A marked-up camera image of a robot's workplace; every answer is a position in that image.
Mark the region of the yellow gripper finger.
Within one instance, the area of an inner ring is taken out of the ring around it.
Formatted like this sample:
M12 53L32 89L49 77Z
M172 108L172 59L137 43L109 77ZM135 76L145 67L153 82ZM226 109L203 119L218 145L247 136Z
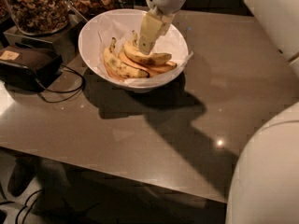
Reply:
M158 35L166 35L166 33L168 32L168 30L172 24L174 17L175 17L174 14L159 16L161 25L160 25Z
M162 27L163 23L159 16L153 15L151 12L147 12L143 16L138 42L139 50L142 53L150 54L160 36Z

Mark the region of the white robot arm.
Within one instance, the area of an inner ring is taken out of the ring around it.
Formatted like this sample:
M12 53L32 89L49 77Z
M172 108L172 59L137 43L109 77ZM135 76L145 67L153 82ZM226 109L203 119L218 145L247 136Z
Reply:
M146 0L139 48L148 54L186 0ZM291 70L299 73L299 0L244 0ZM268 120L238 158L225 224L299 224L299 103Z

